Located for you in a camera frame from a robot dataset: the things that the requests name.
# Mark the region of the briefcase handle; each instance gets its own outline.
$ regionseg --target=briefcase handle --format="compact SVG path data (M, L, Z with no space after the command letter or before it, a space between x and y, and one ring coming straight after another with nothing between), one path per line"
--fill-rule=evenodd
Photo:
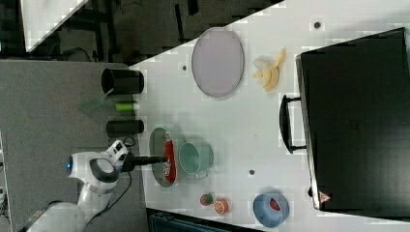
M279 112L279 127L280 127L280 134L282 136L284 145L286 146L287 150L289 150L290 154L293 154L296 150L306 149L307 146L293 146L292 144L292 130L290 128L290 117L289 117L289 109L287 104L290 102L300 101L301 98L287 98L286 95L283 96L282 102L280 104L280 112Z

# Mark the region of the warning label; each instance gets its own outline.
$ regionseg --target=warning label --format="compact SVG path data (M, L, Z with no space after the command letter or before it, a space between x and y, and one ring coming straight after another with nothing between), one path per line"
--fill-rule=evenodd
M331 200L332 198L330 196L328 196L327 194L319 191L319 198L320 198L320 204L325 203L326 201Z

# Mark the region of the blue bowl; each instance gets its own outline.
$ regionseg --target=blue bowl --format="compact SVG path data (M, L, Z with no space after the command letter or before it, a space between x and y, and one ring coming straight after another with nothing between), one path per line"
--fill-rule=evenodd
M289 216L289 205L282 194L275 191L266 192L253 200L253 213L261 224L273 228Z

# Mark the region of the small orange fruit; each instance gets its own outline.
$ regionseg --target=small orange fruit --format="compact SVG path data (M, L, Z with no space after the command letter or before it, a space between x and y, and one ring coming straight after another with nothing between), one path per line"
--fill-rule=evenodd
M215 202L215 211L219 215L224 215L228 212L228 203L225 199L219 199L217 200L217 202Z

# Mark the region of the black mug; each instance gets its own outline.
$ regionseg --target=black mug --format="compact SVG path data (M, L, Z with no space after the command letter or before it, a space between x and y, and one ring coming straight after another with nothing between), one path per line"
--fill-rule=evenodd
M109 138L118 138L144 132L144 123L141 120L109 121L106 124L106 135Z
M109 95L140 94L144 89L144 76L140 71L111 70L102 72L102 90Z

